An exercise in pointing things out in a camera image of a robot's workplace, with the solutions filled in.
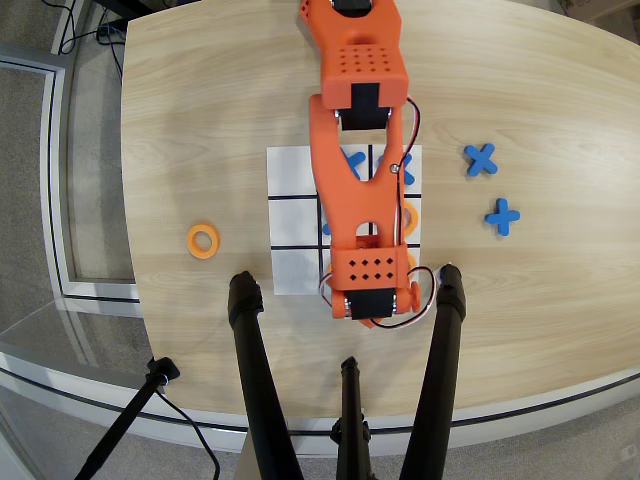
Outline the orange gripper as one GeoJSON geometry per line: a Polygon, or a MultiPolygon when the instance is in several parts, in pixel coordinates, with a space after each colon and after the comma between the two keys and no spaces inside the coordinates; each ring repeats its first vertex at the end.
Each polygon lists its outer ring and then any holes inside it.
{"type": "Polygon", "coordinates": [[[394,288],[340,291],[332,289],[331,309],[336,319],[351,319],[368,329],[394,330],[407,327],[422,319],[422,290],[418,282],[408,289],[394,288]],[[384,320],[397,314],[412,316],[394,324],[384,320]]]}

